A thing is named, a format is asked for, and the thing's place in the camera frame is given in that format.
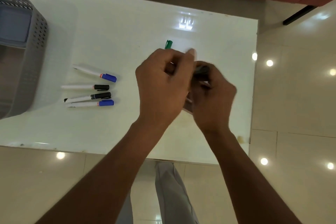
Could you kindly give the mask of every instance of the floor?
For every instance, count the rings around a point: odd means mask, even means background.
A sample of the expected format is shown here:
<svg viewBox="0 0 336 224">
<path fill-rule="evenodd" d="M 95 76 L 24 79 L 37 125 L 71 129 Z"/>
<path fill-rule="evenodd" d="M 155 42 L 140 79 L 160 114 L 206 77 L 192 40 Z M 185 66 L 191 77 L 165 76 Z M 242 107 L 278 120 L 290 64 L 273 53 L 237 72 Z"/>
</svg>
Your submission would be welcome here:
<svg viewBox="0 0 336 224">
<path fill-rule="evenodd" d="M 334 223 L 336 1 L 288 26 L 281 21 L 303 5 L 152 1 L 260 19 L 249 156 L 303 223 Z M 102 157 L 0 147 L 0 223 L 34 223 Z M 161 222 L 154 164 L 145 161 L 132 187 L 135 224 Z M 175 166 L 202 224 L 237 223 L 218 166 Z"/>
</svg>

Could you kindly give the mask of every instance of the table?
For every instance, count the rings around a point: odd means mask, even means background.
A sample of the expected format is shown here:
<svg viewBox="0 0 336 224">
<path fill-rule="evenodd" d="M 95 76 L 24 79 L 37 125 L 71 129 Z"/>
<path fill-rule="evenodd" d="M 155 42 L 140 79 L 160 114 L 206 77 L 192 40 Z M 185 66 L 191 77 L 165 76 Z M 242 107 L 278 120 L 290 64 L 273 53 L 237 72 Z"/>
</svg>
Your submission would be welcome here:
<svg viewBox="0 0 336 224">
<path fill-rule="evenodd" d="M 193 47 L 237 87 L 230 129 L 248 154 L 258 21 L 144 0 L 30 0 L 50 35 L 34 103 L 26 113 L 0 120 L 0 145 L 106 154 L 139 114 L 136 67 L 167 39 Z M 106 84 L 81 73 L 84 64 L 118 77 L 113 107 L 66 108 L 66 97 L 93 94 L 62 90 L 68 83 Z M 148 158 L 216 164 L 193 118 L 181 112 Z"/>
</svg>

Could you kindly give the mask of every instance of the gray plastic basket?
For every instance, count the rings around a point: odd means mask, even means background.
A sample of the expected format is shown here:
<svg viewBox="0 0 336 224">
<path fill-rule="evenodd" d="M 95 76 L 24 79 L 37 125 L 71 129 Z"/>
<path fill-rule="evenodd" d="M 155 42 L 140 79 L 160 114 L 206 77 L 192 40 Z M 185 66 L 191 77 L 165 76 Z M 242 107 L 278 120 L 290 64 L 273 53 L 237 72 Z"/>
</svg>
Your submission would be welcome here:
<svg viewBox="0 0 336 224">
<path fill-rule="evenodd" d="M 0 0 L 1 18 L 0 119 L 33 103 L 48 37 L 46 20 L 29 0 Z"/>
</svg>

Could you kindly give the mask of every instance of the forearm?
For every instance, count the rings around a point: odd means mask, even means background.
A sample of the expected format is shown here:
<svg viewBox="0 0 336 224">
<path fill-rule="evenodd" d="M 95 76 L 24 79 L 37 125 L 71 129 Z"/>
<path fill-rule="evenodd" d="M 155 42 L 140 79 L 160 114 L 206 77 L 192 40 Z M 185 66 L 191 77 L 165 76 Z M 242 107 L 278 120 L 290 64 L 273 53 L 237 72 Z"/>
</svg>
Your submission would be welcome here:
<svg viewBox="0 0 336 224">
<path fill-rule="evenodd" d="M 206 138 L 220 164 L 239 224 L 301 223 L 229 130 Z"/>
<path fill-rule="evenodd" d="M 37 224 L 114 223 L 135 176 L 164 129 L 137 120 L 124 138 Z"/>
</svg>

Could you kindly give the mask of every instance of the fingernail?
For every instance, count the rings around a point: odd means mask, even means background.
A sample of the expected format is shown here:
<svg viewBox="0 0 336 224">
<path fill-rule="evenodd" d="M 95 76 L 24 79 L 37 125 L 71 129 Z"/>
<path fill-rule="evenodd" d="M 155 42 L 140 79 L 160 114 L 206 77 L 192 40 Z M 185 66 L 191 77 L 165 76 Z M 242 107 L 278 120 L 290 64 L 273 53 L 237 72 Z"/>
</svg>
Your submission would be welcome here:
<svg viewBox="0 0 336 224">
<path fill-rule="evenodd" d="M 193 49 L 193 48 L 189 49 L 187 52 L 190 53 L 193 56 L 196 56 L 196 50 Z"/>
</svg>

